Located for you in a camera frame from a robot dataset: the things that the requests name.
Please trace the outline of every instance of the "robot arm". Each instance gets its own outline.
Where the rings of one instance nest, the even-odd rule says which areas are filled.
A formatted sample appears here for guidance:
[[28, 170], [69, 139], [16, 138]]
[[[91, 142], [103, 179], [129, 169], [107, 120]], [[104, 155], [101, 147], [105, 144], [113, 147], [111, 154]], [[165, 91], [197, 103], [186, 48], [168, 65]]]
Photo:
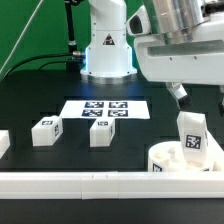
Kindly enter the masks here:
[[137, 59], [146, 79], [166, 82], [180, 108], [181, 98], [187, 97], [181, 83], [224, 86], [224, 14], [210, 15], [223, 11], [224, 3], [205, 0], [143, 0], [143, 3], [127, 26], [129, 34], [135, 36]]
[[91, 42], [86, 48], [85, 81], [118, 84], [135, 79], [132, 48], [126, 41], [124, 0], [89, 0]]

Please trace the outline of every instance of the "black cable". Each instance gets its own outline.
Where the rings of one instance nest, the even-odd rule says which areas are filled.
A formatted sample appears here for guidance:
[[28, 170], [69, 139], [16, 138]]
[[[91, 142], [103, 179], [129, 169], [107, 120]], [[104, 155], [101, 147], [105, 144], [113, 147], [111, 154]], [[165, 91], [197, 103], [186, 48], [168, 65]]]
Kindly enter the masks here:
[[61, 63], [80, 63], [80, 64], [82, 64], [83, 61], [82, 60], [51, 61], [51, 62], [43, 64], [38, 70], [42, 70], [44, 67], [51, 65], [51, 64], [61, 64]]
[[66, 10], [66, 17], [67, 17], [67, 25], [68, 25], [68, 48], [69, 52], [77, 51], [77, 45], [75, 42], [75, 34], [74, 34], [74, 27], [73, 27], [73, 17], [72, 17], [72, 5], [71, 2], [65, 0], [65, 10]]
[[12, 68], [10, 68], [6, 72], [6, 74], [4, 75], [3, 79], [8, 77], [19, 66], [24, 65], [28, 62], [36, 61], [36, 60], [40, 60], [40, 59], [45, 59], [45, 58], [59, 58], [59, 57], [68, 57], [68, 56], [73, 56], [73, 53], [48, 54], [48, 55], [40, 55], [40, 56], [35, 56], [35, 57], [32, 57], [32, 58], [25, 59], [25, 60], [17, 63], [16, 65], [14, 65]]

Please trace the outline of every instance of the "white block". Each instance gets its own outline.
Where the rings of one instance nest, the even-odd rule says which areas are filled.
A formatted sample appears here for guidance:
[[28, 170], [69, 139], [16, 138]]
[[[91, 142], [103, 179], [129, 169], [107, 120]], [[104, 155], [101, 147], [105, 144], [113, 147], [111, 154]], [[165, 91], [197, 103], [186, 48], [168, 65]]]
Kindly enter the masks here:
[[223, 198], [223, 172], [119, 173], [118, 193], [125, 198]]
[[204, 164], [210, 160], [205, 115], [180, 112], [177, 125], [186, 161]]
[[82, 178], [82, 199], [118, 198], [118, 172], [92, 173]]
[[1, 199], [81, 199], [83, 173], [2, 173]]
[[9, 140], [9, 132], [8, 131], [0, 131], [0, 159], [6, 152], [6, 150], [10, 146], [10, 140]]
[[61, 117], [44, 117], [32, 128], [33, 146], [51, 146], [62, 133]]
[[97, 119], [90, 128], [90, 147], [109, 146], [115, 134], [115, 119]]

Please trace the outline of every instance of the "cable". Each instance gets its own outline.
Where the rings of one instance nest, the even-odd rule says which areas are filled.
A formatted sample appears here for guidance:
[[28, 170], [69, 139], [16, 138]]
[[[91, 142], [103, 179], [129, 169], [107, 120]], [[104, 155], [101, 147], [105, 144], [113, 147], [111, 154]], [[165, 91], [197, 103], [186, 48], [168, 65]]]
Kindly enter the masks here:
[[72, 6], [71, 2], [65, 0], [65, 10], [67, 16], [68, 25], [68, 39], [69, 39], [69, 52], [77, 51], [77, 44], [75, 41], [74, 27], [73, 27], [73, 16], [72, 16]]
[[17, 63], [16, 65], [14, 65], [12, 68], [10, 68], [6, 74], [4, 75], [3, 79], [8, 77], [15, 69], [17, 69], [19, 66], [26, 64], [28, 62], [31, 61], [36, 61], [36, 60], [40, 60], [40, 59], [45, 59], [45, 58], [59, 58], [59, 57], [68, 57], [68, 56], [73, 56], [72, 53], [62, 53], [62, 54], [49, 54], [49, 55], [40, 55], [40, 56], [35, 56], [32, 58], [28, 58], [25, 59], [19, 63]]
[[45, 66], [48, 66], [48, 65], [51, 65], [51, 64], [60, 64], [60, 63], [80, 63], [82, 64], [83, 61], [78, 59], [78, 60], [67, 60], [67, 61], [51, 61], [51, 62], [48, 62], [48, 63], [45, 63], [43, 64], [38, 70], [42, 70]]
[[11, 53], [9, 54], [8, 58], [6, 59], [5, 63], [3, 64], [2, 68], [0, 69], [0, 77], [1, 77], [1, 74], [3, 72], [3, 70], [5, 69], [6, 65], [8, 64], [8, 62], [10, 61], [10, 59], [12, 58], [13, 54], [15, 53], [20, 41], [22, 40], [22, 38], [24, 37], [27, 29], [29, 28], [30, 24], [32, 23], [34, 17], [36, 16], [37, 12], [39, 11], [42, 3], [44, 2], [44, 0], [40, 0], [39, 4], [37, 5], [37, 7], [35, 8], [33, 14], [31, 15], [30, 19], [28, 20], [26, 26], [24, 27], [22, 33], [20, 34], [20, 37], [19, 39], [17, 40], [16, 44], [14, 45]]

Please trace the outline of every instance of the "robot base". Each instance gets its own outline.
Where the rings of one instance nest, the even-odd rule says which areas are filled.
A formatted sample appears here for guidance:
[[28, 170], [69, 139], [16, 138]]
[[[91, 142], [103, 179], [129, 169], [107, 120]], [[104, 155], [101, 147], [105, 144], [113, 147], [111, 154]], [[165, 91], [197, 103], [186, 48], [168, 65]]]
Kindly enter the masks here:
[[130, 73], [125, 76], [116, 76], [116, 77], [102, 77], [102, 76], [94, 76], [91, 74], [81, 74], [81, 78], [83, 81], [88, 81], [96, 84], [122, 84], [126, 82], [135, 81], [137, 78], [137, 72]]

